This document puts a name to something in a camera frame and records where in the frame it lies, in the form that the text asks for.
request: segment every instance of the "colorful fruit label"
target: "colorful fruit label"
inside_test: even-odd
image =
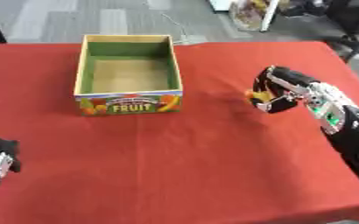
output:
[[[104,98],[78,98],[85,116],[179,111],[180,94],[124,94]]]

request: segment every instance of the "cardboard box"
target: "cardboard box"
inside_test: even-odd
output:
[[[180,110],[171,37],[85,36],[74,97],[86,116]]]

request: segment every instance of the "wire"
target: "wire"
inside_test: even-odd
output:
[[[146,7],[150,7],[150,5],[147,2],[142,2],[143,5],[145,5]],[[181,35],[182,35],[182,40],[178,40],[178,41],[173,41],[173,43],[175,45],[183,45],[184,43],[189,43],[188,38],[187,38],[187,31],[184,27],[183,24],[180,24],[179,22],[175,21],[174,19],[172,19],[172,17],[168,16],[167,14],[165,14],[164,12],[158,10],[158,13],[162,16],[167,18],[170,22],[172,22],[174,25],[177,25],[181,31]]]

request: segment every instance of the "red table surface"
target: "red table surface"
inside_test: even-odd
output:
[[[0,185],[0,224],[318,223],[359,220],[359,180],[303,108],[263,114],[243,91],[274,64],[336,85],[359,80],[327,46],[176,46],[179,113],[83,117],[80,45],[0,45],[0,137],[24,169]]]

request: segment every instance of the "gray carpet floor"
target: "gray carpet floor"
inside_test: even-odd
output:
[[[11,43],[78,43],[84,34],[171,34],[183,45],[342,35],[327,18],[311,16],[277,17],[265,33],[238,31],[207,0],[0,0],[0,26]],[[349,65],[359,76],[359,56]]]

